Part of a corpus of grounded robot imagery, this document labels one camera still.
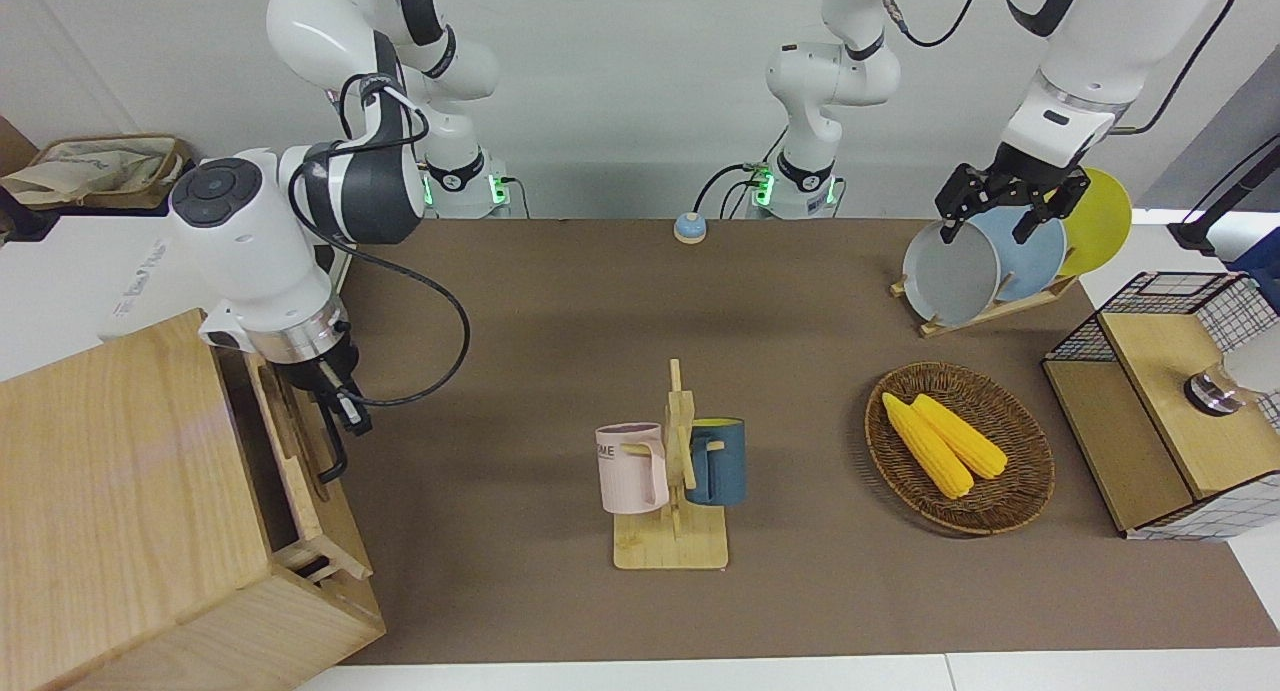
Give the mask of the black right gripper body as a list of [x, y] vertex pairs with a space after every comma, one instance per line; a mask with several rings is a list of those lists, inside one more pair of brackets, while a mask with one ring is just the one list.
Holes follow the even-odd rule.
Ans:
[[358, 348], [352, 331], [337, 331], [334, 343], [325, 352], [300, 348], [284, 334], [262, 335], [262, 357], [280, 377], [305, 392], [312, 392], [312, 369], [323, 367], [335, 386], [358, 389], [355, 369], [358, 366]]

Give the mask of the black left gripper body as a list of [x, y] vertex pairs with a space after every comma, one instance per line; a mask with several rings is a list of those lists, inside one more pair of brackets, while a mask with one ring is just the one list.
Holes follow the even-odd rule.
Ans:
[[1030, 203], [1030, 193], [1037, 191], [1046, 205], [1074, 207], [1087, 189], [1089, 177], [1079, 164], [1057, 168], [1015, 145], [1000, 143], [992, 163], [983, 171], [978, 198], [986, 207], [1023, 205]]

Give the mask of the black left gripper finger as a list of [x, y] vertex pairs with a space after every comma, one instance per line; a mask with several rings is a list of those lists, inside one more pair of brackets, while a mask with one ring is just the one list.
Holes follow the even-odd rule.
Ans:
[[970, 218], [995, 209], [1004, 191], [1001, 173], [979, 170], [969, 163], [960, 163], [934, 196], [934, 205], [943, 220], [940, 239], [951, 244]]
[[1016, 244], [1025, 244], [1030, 235], [1051, 220], [1065, 220], [1089, 189], [1087, 173], [1069, 173], [1055, 188], [1016, 180], [1012, 186], [1014, 205], [1024, 205], [1025, 211], [1012, 230]]

